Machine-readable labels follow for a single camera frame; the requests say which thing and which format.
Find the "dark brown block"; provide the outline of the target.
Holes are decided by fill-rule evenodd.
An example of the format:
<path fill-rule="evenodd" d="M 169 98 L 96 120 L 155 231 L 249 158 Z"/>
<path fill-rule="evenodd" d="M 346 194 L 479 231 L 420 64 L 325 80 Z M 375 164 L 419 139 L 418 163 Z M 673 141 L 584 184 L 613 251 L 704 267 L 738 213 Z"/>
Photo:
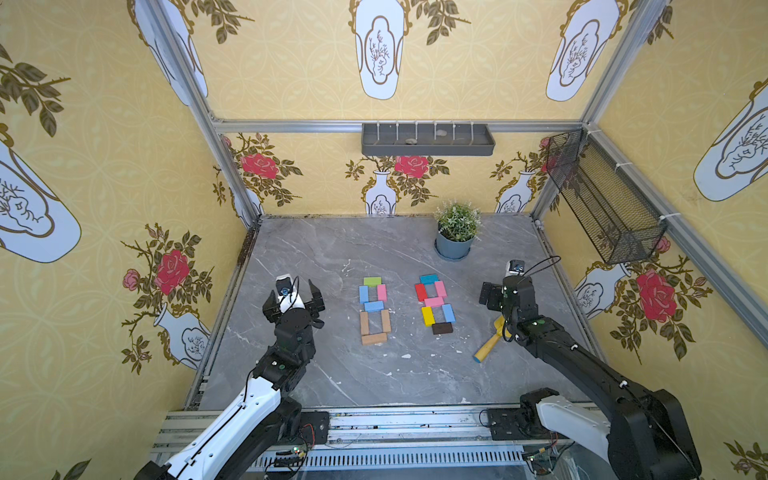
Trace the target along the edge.
<path fill-rule="evenodd" d="M 431 329 L 434 335 L 445 335 L 454 332 L 453 324 L 450 322 L 434 323 Z"/>

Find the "wooden block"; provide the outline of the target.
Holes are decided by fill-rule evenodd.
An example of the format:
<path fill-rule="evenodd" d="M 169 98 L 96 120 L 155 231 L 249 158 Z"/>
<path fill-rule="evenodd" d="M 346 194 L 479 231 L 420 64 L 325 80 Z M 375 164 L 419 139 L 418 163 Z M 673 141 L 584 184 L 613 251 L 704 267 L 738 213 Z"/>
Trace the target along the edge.
<path fill-rule="evenodd" d="M 370 321 L 369 314 L 367 312 L 360 313 L 360 334 L 367 336 L 370 334 Z"/>
<path fill-rule="evenodd" d="M 382 322 L 382 331 L 384 333 L 391 333 L 392 332 L 391 318 L 390 318 L 390 312 L 388 310 L 381 311 L 381 322 Z"/>
<path fill-rule="evenodd" d="M 369 335 L 361 336 L 361 342 L 365 346 L 385 343 L 387 340 L 388 340 L 387 333 L 369 334 Z"/>

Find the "yellow block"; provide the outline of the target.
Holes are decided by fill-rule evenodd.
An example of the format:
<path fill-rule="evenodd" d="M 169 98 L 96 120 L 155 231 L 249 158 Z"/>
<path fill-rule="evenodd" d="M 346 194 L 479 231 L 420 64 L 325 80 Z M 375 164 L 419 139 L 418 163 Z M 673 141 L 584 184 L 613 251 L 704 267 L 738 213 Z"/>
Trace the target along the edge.
<path fill-rule="evenodd" d="M 428 307 L 428 306 L 422 307 L 421 313 L 422 313 L 424 324 L 427 327 L 431 327 L 432 325 L 435 324 L 435 317 L 431 307 Z"/>

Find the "teal block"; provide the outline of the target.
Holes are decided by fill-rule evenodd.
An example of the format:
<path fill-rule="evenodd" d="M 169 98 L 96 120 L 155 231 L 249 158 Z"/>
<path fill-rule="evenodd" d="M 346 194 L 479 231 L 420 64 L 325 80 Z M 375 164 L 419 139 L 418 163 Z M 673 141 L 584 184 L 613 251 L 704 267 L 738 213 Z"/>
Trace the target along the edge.
<path fill-rule="evenodd" d="M 438 282 L 439 277 L 436 274 L 421 275 L 419 280 L 420 280 L 420 283 L 423 285 L 430 285 Z"/>

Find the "red block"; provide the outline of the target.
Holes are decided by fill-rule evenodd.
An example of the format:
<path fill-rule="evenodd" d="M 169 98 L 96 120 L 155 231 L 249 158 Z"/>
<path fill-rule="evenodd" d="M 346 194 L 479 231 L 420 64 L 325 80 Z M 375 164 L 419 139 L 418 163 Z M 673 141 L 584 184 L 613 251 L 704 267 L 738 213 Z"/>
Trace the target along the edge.
<path fill-rule="evenodd" d="M 416 284 L 415 291 L 416 291 L 417 299 L 419 302 L 424 302 L 428 298 L 426 286 L 424 284 L 422 283 Z"/>

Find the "green block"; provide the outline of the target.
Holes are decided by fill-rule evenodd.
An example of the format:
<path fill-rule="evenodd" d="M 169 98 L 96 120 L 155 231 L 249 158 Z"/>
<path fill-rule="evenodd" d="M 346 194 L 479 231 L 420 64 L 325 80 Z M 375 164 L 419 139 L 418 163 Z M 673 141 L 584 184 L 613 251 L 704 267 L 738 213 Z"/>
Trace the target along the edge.
<path fill-rule="evenodd" d="M 382 284 L 381 277 L 365 277 L 363 280 L 363 285 L 368 287 L 376 287 L 381 284 Z"/>

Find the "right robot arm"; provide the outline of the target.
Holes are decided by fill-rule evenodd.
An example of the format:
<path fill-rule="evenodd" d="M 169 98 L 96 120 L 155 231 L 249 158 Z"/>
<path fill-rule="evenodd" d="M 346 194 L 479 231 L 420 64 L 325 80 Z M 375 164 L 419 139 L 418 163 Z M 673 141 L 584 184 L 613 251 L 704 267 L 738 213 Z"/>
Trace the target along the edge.
<path fill-rule="evenodd" d="M 540 314 L 530 277 L 481 287 L 480 304 L 500 313 L 502 337 L 567 377 L 597 406 L 589 412 L 549 395 L 534 408 L 541 426 L 605 460 L 619 479 L 696 479 L 702 473 L 683 408 L 608 366 L 557 321 Z"/>

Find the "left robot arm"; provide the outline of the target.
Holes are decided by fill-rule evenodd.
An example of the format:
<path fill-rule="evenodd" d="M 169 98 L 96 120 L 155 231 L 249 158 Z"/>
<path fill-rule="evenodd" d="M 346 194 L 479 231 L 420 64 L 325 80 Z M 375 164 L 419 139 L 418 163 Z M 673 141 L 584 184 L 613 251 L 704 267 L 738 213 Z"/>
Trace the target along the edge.
<path fill-rule="evenodd" d="M 298 276 L 275 280 L 263 304 L 275 342 L 246 375 L 240 393 L 192 442 L 164 464 L 147 462 L 137 479 L 238 479 L 269 447 L 298 433 L 302 406 L 290 397 L 316 354 L 314 331 L 324 327 L 321 291 Z"/>

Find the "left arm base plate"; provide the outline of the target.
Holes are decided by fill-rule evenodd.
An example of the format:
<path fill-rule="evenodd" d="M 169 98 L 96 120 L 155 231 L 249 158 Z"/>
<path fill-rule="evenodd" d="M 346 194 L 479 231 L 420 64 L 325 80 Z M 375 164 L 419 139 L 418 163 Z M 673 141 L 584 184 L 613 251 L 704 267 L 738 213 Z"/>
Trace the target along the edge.
<path fill-rule="evenodd" d="M 330 431 L 330 412 L 325 410 L 303 410 L 297 420 L 296 429 L 288 437 L 290 443 L 307 443 L 309 446 L 325 445 Z"/>

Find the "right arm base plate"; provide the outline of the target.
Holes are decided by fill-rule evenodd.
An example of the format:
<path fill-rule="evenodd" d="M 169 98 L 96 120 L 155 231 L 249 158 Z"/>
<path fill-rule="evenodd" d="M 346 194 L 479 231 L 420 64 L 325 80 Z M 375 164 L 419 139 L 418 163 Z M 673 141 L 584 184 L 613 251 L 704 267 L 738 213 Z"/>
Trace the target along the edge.
<path fill-rule="evenodd" d="M 555 442 L 559 436 L 541 423 L 534 410 L 523 407 L 490 408 L 479 414 L 480 424 L 490 431 L 494 441 L 542 440 Z"/>

